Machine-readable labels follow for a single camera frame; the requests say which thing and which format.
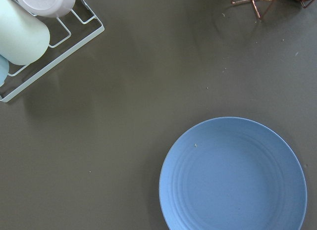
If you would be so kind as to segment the blue round plate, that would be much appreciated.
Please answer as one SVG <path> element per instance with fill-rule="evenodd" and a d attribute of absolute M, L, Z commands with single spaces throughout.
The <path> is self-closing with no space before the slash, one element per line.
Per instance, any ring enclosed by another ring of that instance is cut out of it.
<path fill-rule="evenodd" d="M 159 201 L 171 230 L 299 230 L 307 208 L 301 164 L 266 126 L 220 117 L 170 148 Z"/>

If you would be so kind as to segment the white plastic cup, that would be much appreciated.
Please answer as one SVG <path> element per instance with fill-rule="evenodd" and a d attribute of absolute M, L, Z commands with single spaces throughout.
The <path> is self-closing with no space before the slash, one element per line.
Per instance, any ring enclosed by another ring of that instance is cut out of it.
<path fill-rule="evenodd" d="M 68 14 L 76 0 L 17 0 L 28 12 L 42 17 L 57 18 Z"/>

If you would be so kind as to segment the pale green plastic cup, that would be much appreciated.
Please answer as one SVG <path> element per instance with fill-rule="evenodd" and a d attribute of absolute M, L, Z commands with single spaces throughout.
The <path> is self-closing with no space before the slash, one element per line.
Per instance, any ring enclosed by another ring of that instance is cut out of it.
<path fill-rule="evenodd" d="M 37 61 L 47 50 L 50 32 L 12 0 L 0 0 L 0 54 L 15 65 Z"/>

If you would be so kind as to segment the light blue plastic cup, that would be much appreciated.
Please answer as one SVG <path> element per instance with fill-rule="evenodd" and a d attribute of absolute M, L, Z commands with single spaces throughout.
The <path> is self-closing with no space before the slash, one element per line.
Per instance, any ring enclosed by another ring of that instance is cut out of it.
<path fill-rule="evenodd" d="M 0 86 L 5 83 L 9 73 L 9 61 L 0 55 Z"/>

